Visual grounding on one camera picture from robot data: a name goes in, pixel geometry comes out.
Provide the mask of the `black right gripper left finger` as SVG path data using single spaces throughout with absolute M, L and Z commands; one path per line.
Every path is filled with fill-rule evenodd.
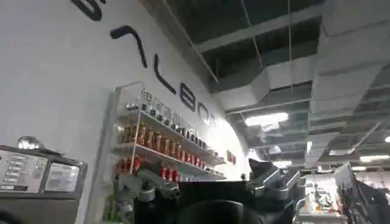
M 156 192 L 167 199 L 180 195 L 176 182 L 169 182 L 149 169 L 141 169 L 136 175 L 122 173 L 115 178 L 115 205 L 123 213 L 133 211 L 134 199 L 150 202 L 155 199 Z

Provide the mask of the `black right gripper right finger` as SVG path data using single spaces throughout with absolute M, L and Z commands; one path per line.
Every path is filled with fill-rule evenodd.
M 292 201 L 293 208 L 305 205 L 305 177 L 297 169 L 282 170 L 270 161 L 249 159 L 251 168 L 247 190 L 255 197 Z

